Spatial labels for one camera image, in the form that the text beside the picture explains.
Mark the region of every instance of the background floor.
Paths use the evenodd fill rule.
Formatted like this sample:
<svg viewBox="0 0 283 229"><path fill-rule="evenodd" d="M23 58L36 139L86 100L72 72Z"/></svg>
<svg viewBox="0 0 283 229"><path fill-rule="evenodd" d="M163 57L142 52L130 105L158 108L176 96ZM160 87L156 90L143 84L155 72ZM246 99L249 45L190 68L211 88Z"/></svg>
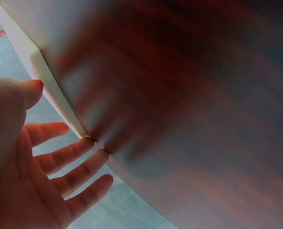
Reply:
<svg viewBox="0 0 283 229"><path fill-rule="evenodd" d="M7 37L0 39L0 77L7 77L14 80L30 78L12 49ZM49 121L62 121L62 119L43 97L34 108L28 111L27 122ZM34 155L49 153L77 140L77 136L71 132L64 137L53 139L34 148L33 153ZM92 151L65 167L59 173L55 174L54 177L66 174L91 154ZM92 180L77 190L76 193L81 192L92 181L107 173L117 178L107 166L104 166ZM69 228L176 229L174 225L162 217L155 209L150 207L124 183L113 185L106 197L81 218L72 223Z"/></svg>

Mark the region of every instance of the wooden table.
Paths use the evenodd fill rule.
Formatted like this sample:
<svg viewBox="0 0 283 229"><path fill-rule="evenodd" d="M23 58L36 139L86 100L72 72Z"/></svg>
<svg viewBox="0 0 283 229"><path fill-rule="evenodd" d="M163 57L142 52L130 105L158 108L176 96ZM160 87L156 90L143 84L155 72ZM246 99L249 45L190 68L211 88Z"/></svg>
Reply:
<svg viewBox="0 0 283 229"><path fill-rule="evenodd" d="M112 168L180 229L283 229L283 0L1 0Z"/></svg>

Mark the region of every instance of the palm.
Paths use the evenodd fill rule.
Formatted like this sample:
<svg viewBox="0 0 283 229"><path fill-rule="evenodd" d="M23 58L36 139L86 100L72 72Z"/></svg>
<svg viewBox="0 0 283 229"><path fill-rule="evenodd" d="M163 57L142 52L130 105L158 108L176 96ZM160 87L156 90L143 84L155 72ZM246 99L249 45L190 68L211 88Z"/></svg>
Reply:
<svg viewBox="0 0 283 229"><path fill-rule="evenodd" d="M0 82L0 91L9 85ZM29 87L30 85L22 87L27 94L30 91ZM10 88L10 96L3 94L1 100L13 100L13 90L16 88L13 85L10 85ZM27 108L39 99L40 92L39 89L39 95L35 96L31 105L27 104ZM14 109L19 104L15 103L13 108L10 106L14 114ZM7 118L7 115L0 114L0 120ZM66 228L103 197L111 187L113 178L104 175L79 195L64 200L89 180L105 164L109 155L103 149L97 150L65 176L49 180L48 175L59 171L88 152L94 142L85 137L55 152L33 156L33 147L66 134L69 128L60 122L25 124L21 130L17 129L17 126L20 125L0 129L0 138L8 140L7 143L0 145L0 228Z"/></svg>

